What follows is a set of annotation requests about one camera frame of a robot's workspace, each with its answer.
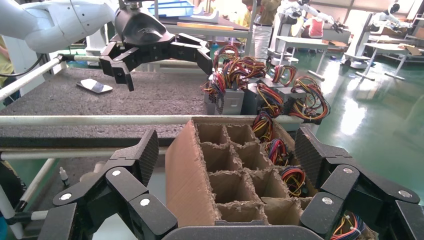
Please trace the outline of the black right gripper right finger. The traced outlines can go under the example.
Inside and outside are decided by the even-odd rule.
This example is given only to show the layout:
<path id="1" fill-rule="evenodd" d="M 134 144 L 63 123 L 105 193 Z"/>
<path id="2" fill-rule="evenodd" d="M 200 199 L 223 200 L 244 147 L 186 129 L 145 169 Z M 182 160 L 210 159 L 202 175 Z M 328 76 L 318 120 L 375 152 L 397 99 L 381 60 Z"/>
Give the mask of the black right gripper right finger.
<path id="1" fill-rule="evenodd" d="M 300 217 L 301 226 L 324 240 L 346 211 L 357 215 L 381 240 L 421 240 L 424 208 L 413 190 L 360 165 L 345 149 L 320 142 L 301 127 L 295 157 L 317 193 Z"/>

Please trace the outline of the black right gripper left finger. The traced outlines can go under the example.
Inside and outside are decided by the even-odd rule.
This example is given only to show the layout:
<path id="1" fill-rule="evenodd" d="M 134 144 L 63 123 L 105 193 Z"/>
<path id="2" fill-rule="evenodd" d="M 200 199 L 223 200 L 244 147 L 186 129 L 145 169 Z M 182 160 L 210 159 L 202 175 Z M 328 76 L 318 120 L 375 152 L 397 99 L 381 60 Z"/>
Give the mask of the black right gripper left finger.
<path id="1" fill-rule="evenodd" d="M 147 188 L 159 156 L 157 131 L 119 149 L 87 180 L 53 198 L 40 240 L 89 240 L 104 221 L 118 215 L 139 240 L 160 240 L 175 230 L 177 218 Z"/>

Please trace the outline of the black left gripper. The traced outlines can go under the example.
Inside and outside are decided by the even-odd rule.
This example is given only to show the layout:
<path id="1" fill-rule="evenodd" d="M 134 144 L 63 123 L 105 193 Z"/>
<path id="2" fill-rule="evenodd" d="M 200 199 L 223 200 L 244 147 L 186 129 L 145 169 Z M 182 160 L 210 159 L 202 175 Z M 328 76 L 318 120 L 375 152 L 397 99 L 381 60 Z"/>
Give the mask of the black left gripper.
<path id="1" fill-rule="evenodd" d="M 114 77 L 134 91 L 131 71 L 140 62 L 176 59 L 196 63 L 208 76 L 213 73 L 213 60 L 207 41 L 167 28 L 149 11 L 121 8 L 116 12 L 114 26 L 123 46 L 111 41 L 100 54 L 99 62 L 105 75 Z"/>

